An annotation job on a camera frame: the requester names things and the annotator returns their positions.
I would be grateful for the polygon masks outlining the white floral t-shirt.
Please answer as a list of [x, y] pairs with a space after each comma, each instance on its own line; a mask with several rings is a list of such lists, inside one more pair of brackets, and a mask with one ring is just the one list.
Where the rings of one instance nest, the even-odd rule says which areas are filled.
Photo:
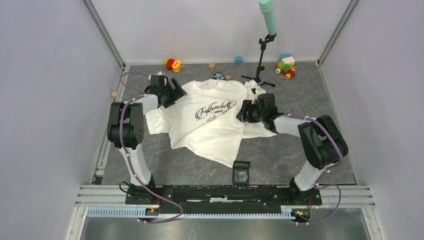
[[246, 123], [236, 118], [244, 100], [252, 101], [265, 93], [254, 80], [193, 80], [182, 89], [186, 95], [175, 104], [145, 115], [149, 133], [167, 133], [171, 149], [187, 148], [232, 167], [243, 139], [275, 136], [262, 122]]

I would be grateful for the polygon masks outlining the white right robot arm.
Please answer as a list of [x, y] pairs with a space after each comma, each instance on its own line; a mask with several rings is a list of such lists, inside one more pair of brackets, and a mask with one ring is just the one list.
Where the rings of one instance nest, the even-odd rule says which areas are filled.
[[288, 187], [289, 199], [295, 204], [306, 201], [322, 174], [343, 161], [349, 152], [329, 115], [313, 118], [279, 112], [271, 93], [260, 94], [256, 100], [244, 100], [236, 118], [245, 123], [262, 123], [272, 133], [300, 138], [306, 162]]

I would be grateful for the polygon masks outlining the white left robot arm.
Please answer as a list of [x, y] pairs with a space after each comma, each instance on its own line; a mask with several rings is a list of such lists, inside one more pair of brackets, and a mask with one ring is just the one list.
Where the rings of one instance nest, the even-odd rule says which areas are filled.
[[137, 195], [145, 204], [157, 198], [154, 178], [143, 153], [145, 115], [158, 108], [168, 108], [186, 96], [178, 81], [164, 75], [152, 75], [144, 92], [128, 101], [110, 105], [107, 139], [122, 154], [130, 174], [127, 194]]

